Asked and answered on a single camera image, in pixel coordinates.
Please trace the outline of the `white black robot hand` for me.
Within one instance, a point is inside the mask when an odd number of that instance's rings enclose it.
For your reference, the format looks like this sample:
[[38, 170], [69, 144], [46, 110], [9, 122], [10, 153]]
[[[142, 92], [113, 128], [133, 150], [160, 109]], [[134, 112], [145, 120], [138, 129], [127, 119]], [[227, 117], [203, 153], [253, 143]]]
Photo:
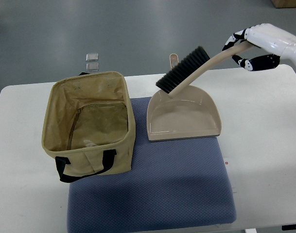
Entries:
[[233, 55], [232, 59], [248, 71], [274, 69], [280, 63], [280, 56], [287, 45], [289, 35], [289, 32], [281, 28], [269, 23], [263, 23], [233, 33], [225, 43], [223, 50], [233, 47], [237, 41], [248, 41], [254, 46], [267, 51], [268, 54], [252, 59], [244, 59], [238, 55]]

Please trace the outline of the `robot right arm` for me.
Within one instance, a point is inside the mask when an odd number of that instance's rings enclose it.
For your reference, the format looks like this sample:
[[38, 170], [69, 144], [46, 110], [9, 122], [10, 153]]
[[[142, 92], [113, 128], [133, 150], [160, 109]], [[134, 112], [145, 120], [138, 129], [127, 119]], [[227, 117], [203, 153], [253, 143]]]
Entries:
[[287, 37], [286, 47], [281, 54], [281, 59], [288, 59], [296, 66], [296, 36], [290, 34]]

